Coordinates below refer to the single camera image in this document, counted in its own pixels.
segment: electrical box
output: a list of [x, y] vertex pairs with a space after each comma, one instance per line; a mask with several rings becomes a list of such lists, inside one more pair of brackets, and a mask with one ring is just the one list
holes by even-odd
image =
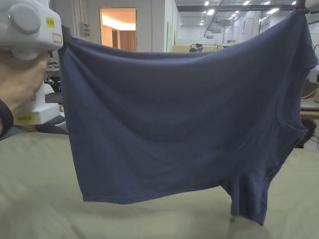
[[80, 22], [80, 36], [89, 37], [90, 36], [90, 25]]

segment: curtain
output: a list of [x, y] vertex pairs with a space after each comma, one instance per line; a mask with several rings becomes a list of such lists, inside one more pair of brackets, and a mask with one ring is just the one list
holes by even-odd
[[120, 31], [121, 49], [125, 51], [136, 51], [135, 31]]

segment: table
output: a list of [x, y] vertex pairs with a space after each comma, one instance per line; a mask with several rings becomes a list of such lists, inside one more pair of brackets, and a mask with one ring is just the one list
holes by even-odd
[[235, 218], [221, 187], [131, 205], [83, 202], [67, 135], [0, 142], [0, 238], [318, 238], [319, 154], [294, 149], [272, 181], [264, 226]]
[[302, 119], [319, 120], [319, 111], [300, 111]]

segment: white wall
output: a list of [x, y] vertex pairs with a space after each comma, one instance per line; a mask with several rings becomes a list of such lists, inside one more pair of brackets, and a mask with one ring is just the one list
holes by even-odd
[[131, 7], [137, 12], [137, 51], [163, 52], [164, 0], [89, 0], [88, 20], [91, 25], [91, 41], [101, 44], [100, 7]]
[[112, 28], [102, 25], [102, 45], [113, 47]]
[[71, 35], [90, 40], [80, 31], [80, 24], [88, 24], [87, 0], [51, 0], [52, 9], [57, 12], [63, 25], [70, 28]]
[[172, 46], [174, 45], [174, 32], [178, 30], [179, 14], [174, 0], [165, 0], [165, 18], [164, 18], [164, 51], [167, 49], [167, 22], [172, 25]]
[[[260, 12], [243, 13], [239, 19], [233, 22], [229, 27], [222, 28], [222, 32], [212, 34], [210, 31], [207, 35], [213, 35], [214, 39], [204, 37], [207, 25], [203, 26], [187, 26], [183, 25], [181, 35], [179, 35], [178, 45], [187, 46], [191, 44], [211, 44], [227, 46], [227, 40], [236, 40], [236, 44], [248, 40], [258, 34]], [[220, 28], [216, 24], [212, 24], [212, 28]]]
[[207, 29], [206, 25], [203, 26], [181, 26], [181, 35], [178, 38], [179, 46], [188, 46], [196, 43], [221, 45], [223, 41], [223, 33], [214, 34], [214, 39], [207, 39], [204, 33]]
[[151, 0], [152, 12], [151, 12], [151, 22], [152, 22], [152, 34], [151, 34], [151, 51], [153, 52], [163, 52], [164, 46], [164, 21], [165, 21], [165, 0]]

